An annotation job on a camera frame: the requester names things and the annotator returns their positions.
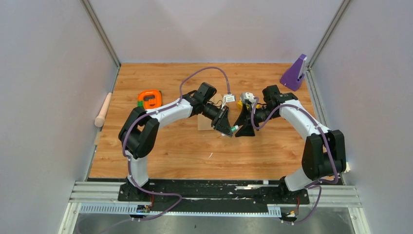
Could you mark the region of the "white green glue stick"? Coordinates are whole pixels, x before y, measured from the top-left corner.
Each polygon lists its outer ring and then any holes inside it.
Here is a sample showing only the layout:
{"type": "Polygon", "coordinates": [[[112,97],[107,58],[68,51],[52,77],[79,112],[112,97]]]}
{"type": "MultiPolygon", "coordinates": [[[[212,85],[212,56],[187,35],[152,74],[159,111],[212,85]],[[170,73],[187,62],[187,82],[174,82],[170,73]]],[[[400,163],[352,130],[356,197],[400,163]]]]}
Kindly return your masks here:
{"type": "Polygon", "coordinates": [[[236,132],[239,129],[238,125],[235,125],[233,127],[231,127],[227,132],[225,133],[221,133],[222,136],[228,136],[228,137],[232,137],[233,133],[236,132]]]}

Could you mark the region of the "brown paper envelope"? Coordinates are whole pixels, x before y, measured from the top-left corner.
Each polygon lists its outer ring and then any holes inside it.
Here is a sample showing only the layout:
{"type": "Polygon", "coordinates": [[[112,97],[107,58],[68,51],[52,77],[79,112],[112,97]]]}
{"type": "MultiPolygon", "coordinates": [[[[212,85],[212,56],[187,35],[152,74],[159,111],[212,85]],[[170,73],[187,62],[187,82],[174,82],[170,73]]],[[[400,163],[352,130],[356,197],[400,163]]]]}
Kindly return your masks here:
{"type": "MultiPolygon", "coordinates": [[[[221,108],[223,104],[223,96],[219,93],[215,94],[210,101],[213,102],[213,105],[221,108]]],[[[198,131],[212,131],[213,127],[211,126],[212,120],[206,116],[199,114],[197,116],[197,130],[198,131]]]]}

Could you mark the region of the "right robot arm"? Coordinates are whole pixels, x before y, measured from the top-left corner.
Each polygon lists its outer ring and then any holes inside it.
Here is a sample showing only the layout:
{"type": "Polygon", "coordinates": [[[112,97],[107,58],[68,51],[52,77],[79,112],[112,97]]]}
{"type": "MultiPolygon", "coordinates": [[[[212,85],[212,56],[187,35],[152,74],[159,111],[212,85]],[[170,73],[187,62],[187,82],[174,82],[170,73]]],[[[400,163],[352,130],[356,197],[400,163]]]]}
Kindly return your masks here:
{"type": "Polygon", "coordinates": [[[250,92],[241,94],[242,110],[235,122],[236,137],[255,136],[271,119],[289,122],[305,141],[301,167],[281,179],[278,197],[291,203],[299,190],[319,182],[335,184],[347,169],[345,138],[340,130],[331,130],[316,120],[293,93],[281,93],[277,85],[263,89],[264,104],[250,92]]]}

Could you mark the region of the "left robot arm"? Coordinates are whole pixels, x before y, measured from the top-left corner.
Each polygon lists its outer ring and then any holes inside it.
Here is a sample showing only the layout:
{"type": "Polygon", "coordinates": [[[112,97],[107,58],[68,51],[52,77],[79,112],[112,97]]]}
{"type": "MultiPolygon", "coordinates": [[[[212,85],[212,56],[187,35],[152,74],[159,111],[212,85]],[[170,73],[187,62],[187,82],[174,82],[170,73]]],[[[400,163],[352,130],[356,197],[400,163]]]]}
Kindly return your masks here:
{"type": "Polygon", "coordinates": [[[152,110],[134,108],[119,132],[122,154],[128,161],[128,181],[131,196],[144,201],[149,196],[148,155],[155,145],[158,131],[178,120],[203,115],[211,121],[213,130],[224,136],[233,135],[228,119],[229,108],[218,107],[209,100],[217,90],[203,82],[197,90],[181,95],[176,101],[152,110]]]}

